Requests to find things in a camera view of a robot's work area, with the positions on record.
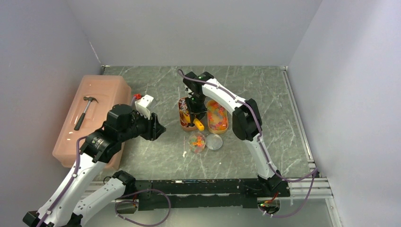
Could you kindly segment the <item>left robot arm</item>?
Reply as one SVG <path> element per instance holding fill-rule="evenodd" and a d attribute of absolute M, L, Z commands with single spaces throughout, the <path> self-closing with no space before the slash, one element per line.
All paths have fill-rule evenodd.
<path fill-rule="evenodd" d="M 99 129 L 77 140 L 73 167 L 49 200 L 39 210 L 27 212 L 23 222 L 29 227 L 82 227 L 112 200 L 138 194 L 136 179 L 121 170 L 82 198 L 125 141 L 136 137 L 154 141 L 165 131 L 155 113 L 146 116 L 129 105 L 114 105 Z"/>

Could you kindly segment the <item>orange plastic scoop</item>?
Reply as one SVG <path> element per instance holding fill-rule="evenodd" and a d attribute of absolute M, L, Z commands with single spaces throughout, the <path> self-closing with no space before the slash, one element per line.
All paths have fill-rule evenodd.
<path fill-rule="evenodd" d="M 197 130 L 203 131 L 205 129 L 203 123 L 197 119 L 194 118 L 193 121 L 191 121 L 190 115 L 188 114 L 188 112 L 186 110 L 183 111 L 184 112 L 184 116 L 186 118 L 186 120 L 188 121 L 188 123 L 190 125 L 195 125 L 197 127 Z"/>

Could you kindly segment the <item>clear plastic jar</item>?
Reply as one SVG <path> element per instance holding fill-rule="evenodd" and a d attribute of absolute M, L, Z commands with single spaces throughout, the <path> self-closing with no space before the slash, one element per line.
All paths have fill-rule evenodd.
<path fill-rule="evenodd" d="M 206 138 L 200 132 L 193 132 L 188 138 L 189 149 L 193 153 L 200 153 L 206 147 Z"/>

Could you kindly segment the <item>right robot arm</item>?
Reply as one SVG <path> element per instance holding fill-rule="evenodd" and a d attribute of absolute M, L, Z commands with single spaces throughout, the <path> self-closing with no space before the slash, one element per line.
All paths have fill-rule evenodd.
<path fill-rule="evenodd" d="M 216 101 L 226 109 L 232 117 L 232 131 L 235 136 L 248 147 L 257 168 L 257 176 L 261 192 L 272 196 L 279 190 L 288 189 L 288 182 L 273 163 L 263 140 L 261 116 L 255 100 L 244 99 L 225 88 L 208 72 L 196 75 L 194 72 L 184 74 L 178 69 L 188 88 L 188 97 L 185 98 L 187 114 L 190 124 L 200 120 L 207 113 L 205 99 Z"/>

